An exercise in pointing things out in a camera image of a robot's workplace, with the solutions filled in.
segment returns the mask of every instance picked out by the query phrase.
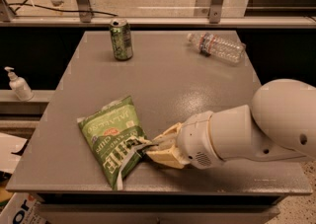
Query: plastic bottle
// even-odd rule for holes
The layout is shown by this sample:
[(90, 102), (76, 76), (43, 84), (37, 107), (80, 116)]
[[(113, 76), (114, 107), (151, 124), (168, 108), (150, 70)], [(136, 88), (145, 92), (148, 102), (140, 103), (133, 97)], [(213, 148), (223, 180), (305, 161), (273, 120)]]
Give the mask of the plastic bottle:
[(30, 100), (34, 96), (34, 93), (32, 92), (27, 81), (24, 78), (18, 77), (14, 72), (12, 72), (14, 68), (5, 67), (4, 69), (8, 72), (8, 77), (10, 78), (9, 85), (14, 93), (17, 95), (19, 100)]
[(188, 34), (187, 39), (200, 52), (214, 55), (230, 64), (239, 63), (245, 53), (245, 44), (210, 33)]

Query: green bag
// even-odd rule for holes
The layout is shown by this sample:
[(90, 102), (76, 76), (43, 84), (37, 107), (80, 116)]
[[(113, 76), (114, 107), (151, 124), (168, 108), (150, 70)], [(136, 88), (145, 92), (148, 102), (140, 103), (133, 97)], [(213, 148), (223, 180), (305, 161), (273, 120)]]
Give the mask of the green bag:
[(144, 156), (142, 149), (151, 145), (145, 140), (131, 96), (78, 118), (78, 124), (112, 189), (122, 189), (122, 179)]

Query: can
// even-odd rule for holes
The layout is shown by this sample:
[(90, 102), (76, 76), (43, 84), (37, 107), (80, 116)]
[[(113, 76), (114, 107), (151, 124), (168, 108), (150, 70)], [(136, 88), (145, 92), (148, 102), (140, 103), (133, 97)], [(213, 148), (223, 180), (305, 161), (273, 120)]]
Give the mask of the can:
[(129, 60), (133, 56), (130, 26), (126, 19), (114, 18), (110, 22), (110, 34), (115, 59)]

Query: hand sanitizer bottle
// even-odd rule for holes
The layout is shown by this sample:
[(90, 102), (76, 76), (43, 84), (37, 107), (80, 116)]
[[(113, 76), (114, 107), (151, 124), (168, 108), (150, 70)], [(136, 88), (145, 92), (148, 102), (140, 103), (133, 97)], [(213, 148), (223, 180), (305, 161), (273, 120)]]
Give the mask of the hand sanitizer bottle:
[(10, 78), (9, 85), (19, 100), (23, 102), (30, 100), (34, 96), (34, 93), (32, 92), (26, 80), (24, 78), (18, 77), (14, 72), (12, 72), (14, 68), (5, 67), (4, 69), (8, 71), (8, 77)]

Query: chip bag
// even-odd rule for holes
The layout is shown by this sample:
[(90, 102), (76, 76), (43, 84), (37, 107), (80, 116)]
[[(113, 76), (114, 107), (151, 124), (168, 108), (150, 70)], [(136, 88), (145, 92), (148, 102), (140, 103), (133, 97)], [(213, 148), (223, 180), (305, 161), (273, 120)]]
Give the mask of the chip bag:
[(151, 144), (145, 139), (131, 96), (78, 118), (78, 124), (112, 189), (122, 189), (122, 179)]

